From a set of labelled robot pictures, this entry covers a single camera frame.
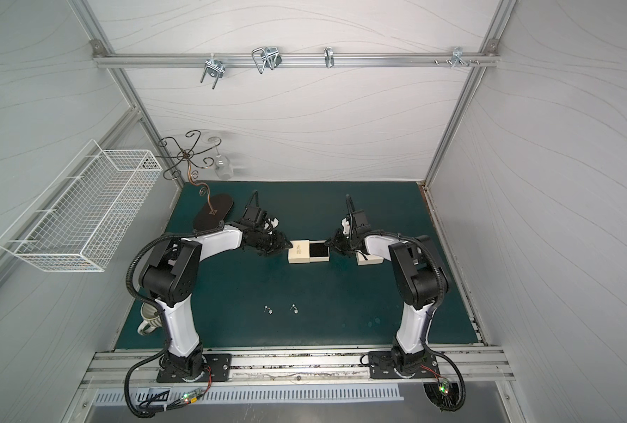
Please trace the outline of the aluminium crossbar rail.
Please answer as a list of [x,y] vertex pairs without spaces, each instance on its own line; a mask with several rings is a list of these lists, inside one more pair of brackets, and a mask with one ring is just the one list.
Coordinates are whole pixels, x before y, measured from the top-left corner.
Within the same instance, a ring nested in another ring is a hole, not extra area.
[[[446,53],[341,53],[334,51],[334,68],[449,68],[436,66],[434,59],[444,59]],[[476,54],[477,67],[493,67],[501,61],[499,55]],[[94,56],[93,61],[102,69],[201,69],[207,59],[214,56],[226,69],[255,69],[250,53],[230,54],[113,54]],[[280,69],[327,69],[323,51],[314,53],[281,53]]]

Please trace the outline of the green striped mug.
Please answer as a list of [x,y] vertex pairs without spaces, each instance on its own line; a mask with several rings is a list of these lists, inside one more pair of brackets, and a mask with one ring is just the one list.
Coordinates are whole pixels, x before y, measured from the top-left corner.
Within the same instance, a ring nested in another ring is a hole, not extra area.
[[137,327],[137,333],[140,336],[151,335],[154,331],[163,326],[162,319],[158,309],[148,303],[142,303],[140,308],[140,316],[142,322]]

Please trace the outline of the small cream box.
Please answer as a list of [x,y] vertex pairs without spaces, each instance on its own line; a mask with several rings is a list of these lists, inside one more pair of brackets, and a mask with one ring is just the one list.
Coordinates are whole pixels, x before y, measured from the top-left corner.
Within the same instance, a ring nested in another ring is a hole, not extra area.
[[325,263],[330,260],[330,249],[325,241],[292,241],[288,251],[289,264]]

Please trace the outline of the cream drawer jewelry box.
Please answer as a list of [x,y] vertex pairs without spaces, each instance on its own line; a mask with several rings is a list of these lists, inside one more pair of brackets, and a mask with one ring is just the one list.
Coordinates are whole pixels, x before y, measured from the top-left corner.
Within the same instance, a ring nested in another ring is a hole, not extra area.
[[357,259],[358,266],[382,264],[384,262],[383,257],[375,256],[371,254],[364,254],[361,251],[356,252],[356,259]]

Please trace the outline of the black metal jewelry stand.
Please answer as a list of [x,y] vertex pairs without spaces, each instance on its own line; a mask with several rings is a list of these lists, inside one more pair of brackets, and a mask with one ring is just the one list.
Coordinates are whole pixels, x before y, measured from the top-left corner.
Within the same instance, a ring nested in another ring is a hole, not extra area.
[[156,158],[172,162],[172,165],[164,171],[164,178],[167,181],[181,181],[180,166],[186,164],[186,180],[198,188],[199,195],[205,200],[204,205],[193,218],[193,230],[202,232],[219,227],[221,222],[226,222],[234,206],[234,201],[229,194],[213,194],[209,184],[202,181],[199,176],[201,170],[210,168],[215,170],[215,150],[212,144],[197,152],[195,149],[202,139],[202,132],[190,130],[185,134],[185,137],[195,140],[188,148],[183,148],[175,137],[159,139],[158,145],[165,149],[165,152],[157,155]]

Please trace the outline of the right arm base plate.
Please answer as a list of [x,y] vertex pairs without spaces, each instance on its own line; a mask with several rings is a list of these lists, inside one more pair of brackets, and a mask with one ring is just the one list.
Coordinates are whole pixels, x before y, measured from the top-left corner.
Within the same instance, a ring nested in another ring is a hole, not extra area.
[[406,373],[401,373],[395,368],[389,351],[367,352],[361,356],[359,363],[368,369],[371,380],[436,380],[440,378],[438,363],[433,356],[427,356],[427,361],[421,361]]

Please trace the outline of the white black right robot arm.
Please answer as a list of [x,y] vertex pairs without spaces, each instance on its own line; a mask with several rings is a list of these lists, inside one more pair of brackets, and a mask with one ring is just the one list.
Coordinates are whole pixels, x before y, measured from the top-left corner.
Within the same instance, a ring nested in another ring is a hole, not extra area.
[[459,411],[467,398],[461,370],[429,344],[431,324],[449,291],[445,265],[432,239],[373,230],[363,211],[350,211],[325,245],[345,256],[360,253],[392,264],[403,301],[401,324],[390,350],[393,371],[403,378],[420,370],[431,373],[437,385],[427,390],[427,398],[442,412]]

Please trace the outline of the metal clamp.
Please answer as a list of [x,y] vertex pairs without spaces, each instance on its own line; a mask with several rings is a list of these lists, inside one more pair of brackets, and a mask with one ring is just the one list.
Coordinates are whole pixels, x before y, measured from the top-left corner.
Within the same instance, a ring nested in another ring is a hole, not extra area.
[[211,89],[215,90],[218,82],[223,78],[223,75],[225,75],[225,65],[214,58],[214,56],[211,56],[211,58],[207,59],[204,63],[200,83],[203,84],[206,79],[211,80]]
[[476,54],[469,54],[464,52],[461,47],[454,48],[449,57],[442,60],[434,59],[433,63],[436,66],[448,66],[449,68],[458,67],[477,67],[480,65],[480,60]]
[[334,51],[331,47],[325,47],[323,50],[325,67],[327,69],[334,68]]
[[283,58],[277,47],[260,47],[254,49],[251,53],[253,62],[260,74],[264,74],[265,70],[274,70],[281,65]]

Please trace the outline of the green table mat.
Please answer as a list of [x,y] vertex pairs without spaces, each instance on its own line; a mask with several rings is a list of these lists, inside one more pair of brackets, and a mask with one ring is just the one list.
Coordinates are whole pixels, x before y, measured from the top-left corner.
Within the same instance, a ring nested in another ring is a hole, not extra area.
[[[234,201],[238,220],[253,193],[293,240],[323,241],[345,217],[351,197],[371,226],[408,236],[435,236],[415,183],[213,183]],[[290,306],[295,303],[299,313]],[[274,310],[272,315],[264,307]],[[333,254],[325,263],[289,264],[285,254],[251,248],[203,261],[192,295],[193,318],[206,348],[388,345],[403,302],[389,263],[358,266]]]

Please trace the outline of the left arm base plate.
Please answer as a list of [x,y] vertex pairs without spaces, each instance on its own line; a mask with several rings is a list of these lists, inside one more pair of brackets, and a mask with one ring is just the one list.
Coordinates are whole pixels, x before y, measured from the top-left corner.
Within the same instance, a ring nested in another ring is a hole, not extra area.
[[159,361],[156,381],[159,384],[177,382],[226,382],[229,379],[230,354],[195,354],[178,357],[165,354]]

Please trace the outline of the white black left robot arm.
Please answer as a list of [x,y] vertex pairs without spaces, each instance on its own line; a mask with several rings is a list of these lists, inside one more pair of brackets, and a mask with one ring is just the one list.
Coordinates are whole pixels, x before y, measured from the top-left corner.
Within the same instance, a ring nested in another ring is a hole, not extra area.
[[237,222],[219,220],[208,229],[188,233],[165,233],[147,243],[135,255],[126,273],[129,294],[149,305],[161,318],[164,346],[156,354],[138,361],[124,378],[125,402],[133,416],[151,419],[160,412],[178,410],[205,396],[209,389],[196,389],[166,405],[155,405],[159,396],[133,401],[130,382],[135,370],[159,361],[161,370],[187,382],[206,377],[212,384],[212,367],[203,354],[202,340],[195,329],[191,297],[198,281],[200,263],[223,252],[248,246],[264,256],[292,247],[277,229],[277,218],[259,206],[246,206]]

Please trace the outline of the aluminium front rail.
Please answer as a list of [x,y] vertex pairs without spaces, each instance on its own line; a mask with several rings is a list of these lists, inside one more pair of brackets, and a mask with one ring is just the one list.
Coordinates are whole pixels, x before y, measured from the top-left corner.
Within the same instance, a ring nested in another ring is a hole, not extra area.
[[[436,345],[457,365],[465,382],[515,382],[514,371],[501,347],[480,345]],[[316,348],[227,348],[205,354],[230,354],[229,379],[220,385],[264,384],[350,384],[380,382],[371,380],[369,371],[359,363],[363,354],[384,351],[385,345]],[[97,352],[80,382],[80,388],[122,388],[127,371],[137,362],[151,357],[153,350],[121,349]],[[137,368],[131,386],[157,384],[160,359]],[[436,382],[433,379],[395,380],[396,382]]]

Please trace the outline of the clear glass cup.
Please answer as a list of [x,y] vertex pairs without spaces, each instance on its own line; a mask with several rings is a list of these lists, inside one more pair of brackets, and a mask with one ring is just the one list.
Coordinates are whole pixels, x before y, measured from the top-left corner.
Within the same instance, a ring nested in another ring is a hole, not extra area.
[[208,143],[212,144],[215,150],[215,173],[220,180],[230,180],[234,176],[234,168],[230,159],[222,154],[219,150],[219,146],[222,144],[221,137],[213,136],[208,138]]

